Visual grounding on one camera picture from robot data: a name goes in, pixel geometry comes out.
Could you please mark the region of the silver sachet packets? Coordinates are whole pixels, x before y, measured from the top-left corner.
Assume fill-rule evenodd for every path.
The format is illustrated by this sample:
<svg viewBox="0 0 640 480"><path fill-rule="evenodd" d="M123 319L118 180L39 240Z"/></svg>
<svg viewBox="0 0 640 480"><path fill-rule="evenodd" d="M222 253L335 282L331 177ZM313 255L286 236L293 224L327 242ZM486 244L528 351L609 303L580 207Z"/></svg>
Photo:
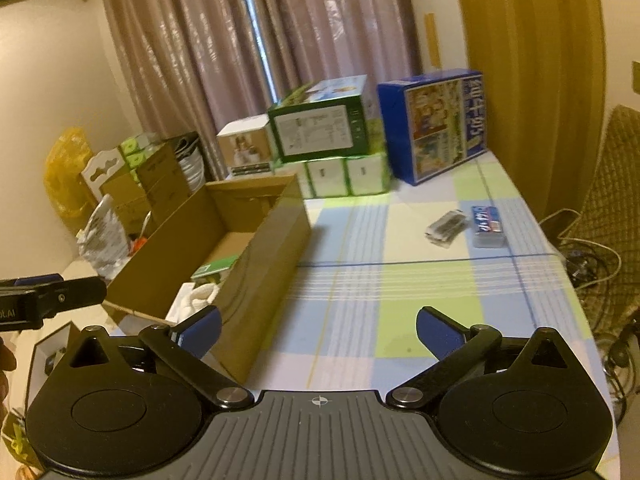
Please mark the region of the silver sachet packets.
<svg viewBox="0 0 640 480"><path fill-rule="evenodd" d="M425 236L432 244L448 247L467 226L468 217L461 210L450 210L426 228Z"/></svg>

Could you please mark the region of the blue milk carton box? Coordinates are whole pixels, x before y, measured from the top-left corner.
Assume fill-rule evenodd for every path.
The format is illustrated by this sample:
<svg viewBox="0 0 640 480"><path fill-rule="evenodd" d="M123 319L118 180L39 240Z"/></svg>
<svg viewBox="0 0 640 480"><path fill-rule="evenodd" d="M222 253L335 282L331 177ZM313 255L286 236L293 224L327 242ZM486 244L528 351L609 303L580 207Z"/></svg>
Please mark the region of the blue milk carton box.
<svg viewBox="0 0 640 480"><path fill-rule="evenodd" d="M395 79L376 91L397 179L418 185L486 152L485 87L478 70Z"/></svg>

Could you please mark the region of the white cutout box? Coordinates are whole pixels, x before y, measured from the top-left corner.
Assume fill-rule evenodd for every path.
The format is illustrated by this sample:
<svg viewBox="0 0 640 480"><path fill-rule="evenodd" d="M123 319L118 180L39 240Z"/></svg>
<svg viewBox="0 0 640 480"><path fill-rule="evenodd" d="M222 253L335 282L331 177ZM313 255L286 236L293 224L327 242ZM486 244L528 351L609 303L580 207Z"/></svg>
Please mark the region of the white cutout box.
<svg viewBox="0 0 640 480"><path fill-rule="evenodd" d="M122 153L118 148L112 148L93 155L86 163L84 170L81 171L81 175L88 189L99 202L103 197L101 186L124 167L125 159L122 157Z"/></svg>

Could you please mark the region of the black headset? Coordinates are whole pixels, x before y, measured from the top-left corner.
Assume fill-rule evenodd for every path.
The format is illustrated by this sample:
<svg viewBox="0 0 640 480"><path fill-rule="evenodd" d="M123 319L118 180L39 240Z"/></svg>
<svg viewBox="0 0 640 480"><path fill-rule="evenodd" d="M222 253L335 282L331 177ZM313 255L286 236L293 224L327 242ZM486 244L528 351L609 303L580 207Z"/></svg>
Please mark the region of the black headset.
<svg viewBox="0 0 640 480"><path fill-rule="evenodd" d="M606 336L602 368L617 426L639 395L639 321L633 318L616 336Z"/></svg>

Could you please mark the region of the plaid bed sheet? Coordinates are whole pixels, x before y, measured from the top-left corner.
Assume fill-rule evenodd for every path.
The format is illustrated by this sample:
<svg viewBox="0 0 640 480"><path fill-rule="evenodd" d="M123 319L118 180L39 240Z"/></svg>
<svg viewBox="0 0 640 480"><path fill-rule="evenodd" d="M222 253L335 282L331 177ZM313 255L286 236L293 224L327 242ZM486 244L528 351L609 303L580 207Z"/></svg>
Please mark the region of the plaid bed sheet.
<svg viewBox="0 0 640 480"><path fill-rule="evenodd" d="M427 227L452 210L498 209L506 242L471 232L446 247ZM250 373L255 390L388 391L434 361L416 336L425 306L506 336L556 328L599 388L606 380L589 324L560 258L494 155L417 186L306 203L312 232Z"/></svg>

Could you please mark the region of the white knitted glove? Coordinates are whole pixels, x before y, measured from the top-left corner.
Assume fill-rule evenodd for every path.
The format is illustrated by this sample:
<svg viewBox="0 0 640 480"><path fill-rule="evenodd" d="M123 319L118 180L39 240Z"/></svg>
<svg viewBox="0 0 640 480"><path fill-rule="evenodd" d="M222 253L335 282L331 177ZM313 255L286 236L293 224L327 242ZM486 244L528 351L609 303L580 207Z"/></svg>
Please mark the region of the white knitted glove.
<svg viewBox="0 0 640 480"><path fill-rule="evenodd" d="M212 304L220 287L216 283L184 283L172 302L165 320L169 324L178 324L190 318Z"/></svg>

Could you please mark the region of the pink curtain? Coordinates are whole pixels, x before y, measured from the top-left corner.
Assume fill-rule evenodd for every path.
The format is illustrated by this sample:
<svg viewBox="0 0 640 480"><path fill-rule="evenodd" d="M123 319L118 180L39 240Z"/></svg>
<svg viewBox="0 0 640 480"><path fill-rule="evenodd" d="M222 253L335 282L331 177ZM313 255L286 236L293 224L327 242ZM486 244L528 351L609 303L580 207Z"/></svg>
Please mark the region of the pink curtain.
<svg viewBox="0 0 640 480"><path fill-rule="evenodd" d="M215 179L216 136L302 84L420 72L411 0L103 0L141 125L196 132Z"/></svg>

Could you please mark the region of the yellow plastic bag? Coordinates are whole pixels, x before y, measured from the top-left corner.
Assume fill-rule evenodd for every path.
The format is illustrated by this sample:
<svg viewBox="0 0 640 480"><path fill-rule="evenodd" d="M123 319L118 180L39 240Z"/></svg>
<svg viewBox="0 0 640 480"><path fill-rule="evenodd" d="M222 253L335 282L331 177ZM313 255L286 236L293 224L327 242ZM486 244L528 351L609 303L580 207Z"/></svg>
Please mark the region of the yellow plastic bag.
<svg viewBox="0 0 640 480"><path fill-rule="evenodd" d="M82 176L93 155L85 130L67 128L44 162L43 185L47 196L73 236L86 226L98 204Z"/></svg>

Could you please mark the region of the white box with picture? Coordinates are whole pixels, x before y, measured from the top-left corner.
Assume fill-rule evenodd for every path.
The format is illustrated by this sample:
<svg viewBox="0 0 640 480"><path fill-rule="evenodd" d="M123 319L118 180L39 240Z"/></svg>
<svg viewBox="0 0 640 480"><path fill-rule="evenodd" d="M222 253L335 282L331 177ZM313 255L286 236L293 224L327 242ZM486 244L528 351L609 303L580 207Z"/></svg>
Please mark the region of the white box with picture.
<svg viewBox="0 0 640 480"><path fill-rule="evenodd" d="M217 143L232 177L272 173L277 149L267 114L229 122L217 133Z"/></svg>

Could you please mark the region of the dark green printed box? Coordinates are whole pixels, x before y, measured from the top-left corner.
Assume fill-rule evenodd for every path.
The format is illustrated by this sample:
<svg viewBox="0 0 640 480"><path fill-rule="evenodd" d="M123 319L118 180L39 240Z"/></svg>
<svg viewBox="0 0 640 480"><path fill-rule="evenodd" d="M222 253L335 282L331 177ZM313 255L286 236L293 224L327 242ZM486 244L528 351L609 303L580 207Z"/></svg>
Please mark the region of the dark green printed box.
<svg viewBox="0 0 640 480"><path fill-rule="evenodd" d="M282 162L367 154L371 115L366 75L303 84L268 110Z"/></svg>

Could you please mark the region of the green white medicine spray box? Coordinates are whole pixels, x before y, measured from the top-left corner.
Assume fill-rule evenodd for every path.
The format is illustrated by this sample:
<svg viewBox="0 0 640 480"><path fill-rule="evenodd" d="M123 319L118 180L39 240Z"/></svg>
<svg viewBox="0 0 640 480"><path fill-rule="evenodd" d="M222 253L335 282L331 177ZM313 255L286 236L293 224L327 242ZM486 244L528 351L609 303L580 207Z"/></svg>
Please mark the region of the green white medicine spray box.
<svg viewBox="0 0 640 480"><path fill-rule="evenodd" d="M191 275L191 281L193 283L215 283L220 284L226 279L235 261L238 260L238 255L229 256L226 258L209 261L203 263L197 268Z"/></svg>

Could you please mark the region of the green white tissue pack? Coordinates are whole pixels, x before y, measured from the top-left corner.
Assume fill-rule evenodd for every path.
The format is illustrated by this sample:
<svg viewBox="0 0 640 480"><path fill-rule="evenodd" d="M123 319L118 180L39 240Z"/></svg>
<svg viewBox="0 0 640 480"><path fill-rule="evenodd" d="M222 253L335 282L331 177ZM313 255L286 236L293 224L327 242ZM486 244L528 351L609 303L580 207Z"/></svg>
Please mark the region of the green white tissue pack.
<svg viewBox="0 0 640 480"><path fill-rule="evenodd" d="M344 159L330 157L306 162L314 194L320 198L348 195Z"/></svg>
<svg viewBox="0 0 640 480"><path fill-rule="evenodd" d="M383 194L390 188L390 170L385 152L347 157L345 166L353 196Z"/></svg>
<svg viewBox="0 0 640 480"><path fill-rule="evenodd" d="M274 166L273 172L277 176L295 176L300 187L300 192L305 200L316 197L306 162L278 162L277 165Z"/></svg>

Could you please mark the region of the brown cardboard box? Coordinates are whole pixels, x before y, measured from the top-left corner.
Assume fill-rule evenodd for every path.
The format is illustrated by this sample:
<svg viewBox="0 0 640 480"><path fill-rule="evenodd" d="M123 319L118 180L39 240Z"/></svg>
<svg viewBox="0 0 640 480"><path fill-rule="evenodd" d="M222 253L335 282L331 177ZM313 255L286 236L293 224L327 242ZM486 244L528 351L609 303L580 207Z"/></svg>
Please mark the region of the brown cardboard box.
<svg viewBox="0 0 640 480"><path fill-rule="evenodd" d="M227 375L246 382L310 234L294 176L206 184L108 284L104 307L165 322L198 269L228 266L215 298L222 330L212 355Z"/></svg>

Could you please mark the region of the wooden wardrobe panel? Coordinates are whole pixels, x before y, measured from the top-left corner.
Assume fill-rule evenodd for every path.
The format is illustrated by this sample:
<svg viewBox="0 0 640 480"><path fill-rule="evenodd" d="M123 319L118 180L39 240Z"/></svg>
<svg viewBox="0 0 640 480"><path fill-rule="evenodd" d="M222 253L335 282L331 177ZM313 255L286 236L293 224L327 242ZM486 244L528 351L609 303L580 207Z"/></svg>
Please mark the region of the wooden wardrobe panel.
<svg viewBox="0 0 640 480"><path fill-rule="evenodd" d="M460 0L488 146L533 214L582 204L604 116L600 0Z"/></svg>

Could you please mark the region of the blue flat pack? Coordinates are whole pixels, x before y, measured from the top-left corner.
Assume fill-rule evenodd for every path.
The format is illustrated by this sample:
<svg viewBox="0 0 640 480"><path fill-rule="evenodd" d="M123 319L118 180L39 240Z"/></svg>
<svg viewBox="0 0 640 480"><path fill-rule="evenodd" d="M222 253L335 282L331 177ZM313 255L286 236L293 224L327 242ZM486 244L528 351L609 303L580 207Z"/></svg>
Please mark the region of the blue flat pack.
<svg viewBox="0 0 640 480"><path fill-rule="evenodd" d="M477 248L500 248L506 242L502 220L495 206L473 206L473 245Z"/></svg>

